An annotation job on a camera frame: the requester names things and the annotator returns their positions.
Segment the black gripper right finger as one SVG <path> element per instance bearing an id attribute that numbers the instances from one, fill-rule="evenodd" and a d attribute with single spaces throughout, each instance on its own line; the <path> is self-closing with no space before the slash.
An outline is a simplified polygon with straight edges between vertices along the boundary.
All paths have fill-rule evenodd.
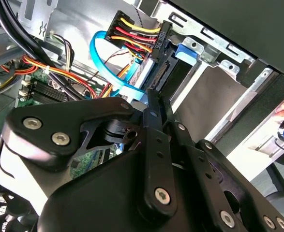
<path id="1" fill-rule="evenodd" d="M 180 180 L 206 232 L 284 232 L 284 216 L 211 142 L 195 143 L 175 120 L 171 105 L 159 98 L 163 129 L 173 164 L 183 168 Z"/>

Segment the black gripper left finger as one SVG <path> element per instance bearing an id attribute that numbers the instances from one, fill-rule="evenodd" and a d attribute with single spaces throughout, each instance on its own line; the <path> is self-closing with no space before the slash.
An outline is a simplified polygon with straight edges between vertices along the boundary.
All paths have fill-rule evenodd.
<path id="1" fill-rule="evenodd" d="M 120 97 L 14 109 L 5 120 L 5 145 L 24 167 L 12 177 L 25 178 L 31 188 L 49 197 L 69 182 L 73 158 L 124 144 L 142 152 L 144 206 L 173 213 L 175 188 L 168 136 L 163 133 L 170 106 L 153 89 L 147 92 L 147 102 L 144 110 Z"/>

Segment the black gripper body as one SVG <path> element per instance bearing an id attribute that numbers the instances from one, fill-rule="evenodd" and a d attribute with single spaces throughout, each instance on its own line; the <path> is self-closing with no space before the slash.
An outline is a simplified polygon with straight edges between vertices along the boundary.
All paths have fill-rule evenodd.
<path id="1" fill-rule="evenodd" d="M 170 123 L 145 128 L 135 151 L 59 188 L 40 232 L 227 232 L 229 204 L 205 153 Z"/>

